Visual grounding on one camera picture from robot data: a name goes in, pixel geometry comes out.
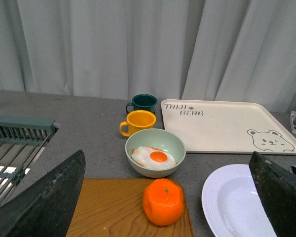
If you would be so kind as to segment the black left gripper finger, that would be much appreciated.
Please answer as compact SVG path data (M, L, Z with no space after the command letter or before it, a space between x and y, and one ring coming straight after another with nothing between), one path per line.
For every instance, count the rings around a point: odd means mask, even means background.
M0 237L64 237L85 174L78 150L14 199L0 207Z

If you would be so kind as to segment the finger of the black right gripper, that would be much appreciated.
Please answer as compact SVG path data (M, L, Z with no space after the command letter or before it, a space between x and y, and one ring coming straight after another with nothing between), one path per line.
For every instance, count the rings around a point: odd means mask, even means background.
M275 234L296 237L296 176L258 152L249 169Z

